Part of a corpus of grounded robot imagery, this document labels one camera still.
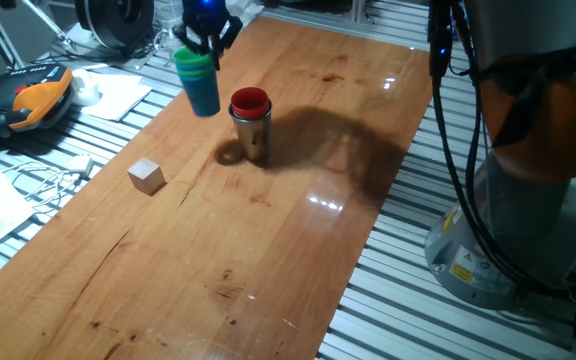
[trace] red cup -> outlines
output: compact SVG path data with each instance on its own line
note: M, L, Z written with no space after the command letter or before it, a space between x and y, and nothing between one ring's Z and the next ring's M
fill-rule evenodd
M264 117L270 110L268 94L260 88L243 88L230 99L232 111L244 120L256 120Z

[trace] stainless steel cup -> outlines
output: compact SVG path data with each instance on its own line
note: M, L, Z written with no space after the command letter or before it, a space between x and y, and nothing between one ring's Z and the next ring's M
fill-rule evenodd
M246 120L237 116L232 111L232 105L228 107L230 116L235 122L237 136L248 160L262 160L268 157L270 151L270 116L272 114L272 101L266 115L255 120Z

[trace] small wooden cube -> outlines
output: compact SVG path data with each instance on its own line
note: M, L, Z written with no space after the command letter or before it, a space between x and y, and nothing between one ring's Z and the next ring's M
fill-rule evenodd
M132 184L144 194L152 195L166 184L164 173L159 165L148 158L143 158L128 169Z

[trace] yellow label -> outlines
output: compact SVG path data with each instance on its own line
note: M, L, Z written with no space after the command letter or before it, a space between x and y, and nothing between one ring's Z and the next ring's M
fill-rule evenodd
M457 264L456 262L452 264L452 268L450 269L450 272L455 275L456 277L460 278L461 280L467 282L468 284L470 284L472 282L472 278L474 276L474 273L468 269L466 269L465 267Z
M455 211L451 211L450 213L448 213L448 215L446 215L446 220L444 220L444 234L446 233L446 231L448 231L448 229L450 228L450 224L452 223L452 218L453 216L455 216Z

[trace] wood grain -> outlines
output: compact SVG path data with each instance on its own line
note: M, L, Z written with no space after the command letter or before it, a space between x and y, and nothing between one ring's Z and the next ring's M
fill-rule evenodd
M227 112L196 118L180 94L0 271L0 359L313 358L430 100L427 62L255 20L219 86L222 109L268 92L269 161L238 161ZM168 182L152 197L126 174L142 157Z

